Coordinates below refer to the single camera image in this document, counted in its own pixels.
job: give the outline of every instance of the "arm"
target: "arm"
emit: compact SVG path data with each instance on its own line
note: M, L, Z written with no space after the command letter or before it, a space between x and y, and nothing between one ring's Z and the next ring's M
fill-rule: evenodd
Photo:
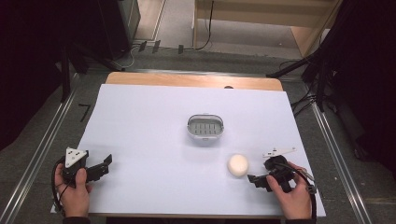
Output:
M55 172L55 186L61 197L61 202L64 207L65 219L64 224L81 223L88 224L88 210L90 206L89 193L92 187L86 185L87 172L85 169L79 169L76 175L76 187L68 187L64 183L62 177L63 164L56 167Z
M291 162L289 162L289 165L297 170L304 169ZM268 175L266 178L268 185L279 200L283 214L287 219L286 223L316 223L315 220L310 219L311 199L306 189L307 184L302 177L295 175L294 181L296 182L296 187L289 193L283 192L282 188L271 175Z

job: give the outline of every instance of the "person's left hand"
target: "person's left hand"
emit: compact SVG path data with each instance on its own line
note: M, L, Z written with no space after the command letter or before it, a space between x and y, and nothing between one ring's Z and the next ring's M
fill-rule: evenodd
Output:
M67 187L62 177L63 164L58 164L55 172L55 186L59 195L62 194L61 202L64 207L66 217L87 217L90 207L90 195L92 186L86 185L87 171L84 168L78 170L76 174L76 187Z

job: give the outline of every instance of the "floor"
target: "floor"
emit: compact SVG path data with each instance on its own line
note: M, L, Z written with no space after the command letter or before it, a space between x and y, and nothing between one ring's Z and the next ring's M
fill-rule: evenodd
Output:
M285 66L289 60L298 60L301 56L289 27L263 26L260 29L245 24L221 24L214 22L211 44L203 51L185 51L177 54L177 46L191 45L191 10L192 0L167 0L156 40L161 40L158 52L151 53L150 48L142 52L135 49L117 63L125 66L126 71L146 69L146 71L174 70L178 72L198 71L206 73L228 74L243 77L264 77ZM205 29L202 21L200 28ZM219 34L226 32L226 37ZM61 89L53 93L46 104L23 130L20 137L9 147L0 151L0 211L5 211L11 202L12 193L18 184L26 192L14 199L19 211L7 221L8 213L3 213L0 223L61 223L61 218L50 213L50 169L57 159L64 154L67 147L77 147L84 133L92 111L81 120L86 108L94 108L98 89L106 81L109 71L101 64L89 61L87 75L75 76L73 79L74 98L68 104L59 104ZM305 93L306 87L299 78L304 68L282 77L282 86L290 101L298 101ZM61 123L52 119L61 117ZM328 123L330 130L324 132L318 120ZM362 162L355 158L350 140L337 116L326 109L324 114L316 112L313 106L296 118L304 147L317 178L327 217L318 223L392 223L396 220L396 182L391 173L375 161ZM48 136L47 130L53 126L55 135ZM327 141L324 134L329 134L335 142ZM347 172L337 169L331 147L339 152L345 162ZM345 182L343 175L351 175L351 182ZM368 219L361 220L351 203L348 188L356 188L355 199L362 200ZM103 217L92 217L93 223L106 223Z

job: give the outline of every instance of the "table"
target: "table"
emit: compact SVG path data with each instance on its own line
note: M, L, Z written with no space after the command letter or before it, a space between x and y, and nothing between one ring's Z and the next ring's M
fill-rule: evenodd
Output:
M211 1L195 0L194 42L198 19L209 19ZM242 21L291 26L303 57L331 28L342 0L215 0L212 20Z
M223 90L225 86L244 90ZM223 136L210 146L195 145L186 129L191 111L221 116ZM110 173L93 183L90 213L107 217L279 217L274 194L256 189L245 176L234 177L226 168L226 161L241 153L249 160L249 173L262 175L262 153L267 147L257 145L277 143L299 148L287 158L312 173L287 95L276 79L112 73L100 90L78 146L90 151L89 167L109 153L113 155ZM317 200L318 215L324 216L321 200Z

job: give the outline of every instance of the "black sleeve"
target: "black sleeve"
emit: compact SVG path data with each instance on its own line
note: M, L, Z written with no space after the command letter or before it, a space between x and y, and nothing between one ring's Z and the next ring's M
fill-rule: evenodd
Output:
M66 217L64 224L91 224L87 217Z
M316 219L291 219L286 220L286 224L316 224Z

